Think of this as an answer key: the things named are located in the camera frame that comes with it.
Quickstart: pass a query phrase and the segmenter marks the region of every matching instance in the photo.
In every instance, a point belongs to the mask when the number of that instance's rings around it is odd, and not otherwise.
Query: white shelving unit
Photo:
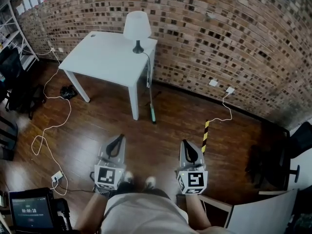
[[[4,12],[6,12],[6,14],[10,14],[10,18],[7,19],[7,20],[4,20],[3,19],[3,14]],[[20,58],[20,62],[23,66],[23,69],[24,70],[29,70],[29,68],[34,64],[34,62],[36,60],[39,60],[39,58],[37,57],[37,55],[35,54],[35,52],[33,51],[33,49],[31,48],[31,46],[29,45],[24,33],[22,32],[17,20],[16,20],[16,17],[14,15],[14,12],[13,12],[13,9],[12,9],[12,6],[11,6],[11,2],[10,0],[8,0],[5,4],[3,4],[2,6],[0,6],[0,18],[1,18],[1,21],[5,21],[4,24],[0,25],[0,30],[2,28],[6,28],[7,29],[7,26],[8,25],[13,25],[15,26],[15,28],[17,28],[16,31],[12,31],[10,32],[10,36],[7,38],[7,40],[5,40],[3,43],[2,43],[2,46],[3,48],[0,50],[0,53],[3,49],[5,49],[6,47],[10,47],[12,46],[13,48],[16,48],[18,46],[18,50],[19,50],[19,58]],[[12,41],[18,36],[20,35],[21,38],[22,38],[22,41],[21,43],[18,43],[16,44],[17,46],[15,46],[14,43],[12,43]]]

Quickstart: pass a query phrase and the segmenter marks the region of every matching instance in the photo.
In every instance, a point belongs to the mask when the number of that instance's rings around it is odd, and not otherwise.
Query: black and yellow striped pole
[[[201,147],[201,151],[203,154],[205,154],[205,150],[206,150],[206,143],[207,143],[207,137],[208,137],[208,127],[209,127],[209,120],[206,120],[203,145]]]

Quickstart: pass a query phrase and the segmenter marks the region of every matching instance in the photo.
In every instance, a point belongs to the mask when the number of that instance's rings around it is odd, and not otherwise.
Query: white lampshade
[[[133,11],[127,15],[123,35],[129,40],[143,40],[152,33],[147,14],[143,11]]]

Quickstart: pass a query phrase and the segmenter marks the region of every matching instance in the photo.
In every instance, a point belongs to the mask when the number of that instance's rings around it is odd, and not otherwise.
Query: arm
[[[194,230],[211,227],[198,195],[185,195],[189,225]]]
[[[105,196],[95,193],[80,214],[74,229],[82,234],[96,233],[103,221],[107,201]]]

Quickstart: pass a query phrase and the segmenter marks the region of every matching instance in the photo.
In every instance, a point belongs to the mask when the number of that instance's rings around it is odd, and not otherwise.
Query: shoe
[[[145,186],[144,189],[154,189],[156,186],[156,178],[153,176],[149,176],[146,180],[145,180]]]
[[[128,182],[130,184],[134,184],[134,176],[133,173],[130,171],[126,171],[125,176],[123,178],[124,182]]]

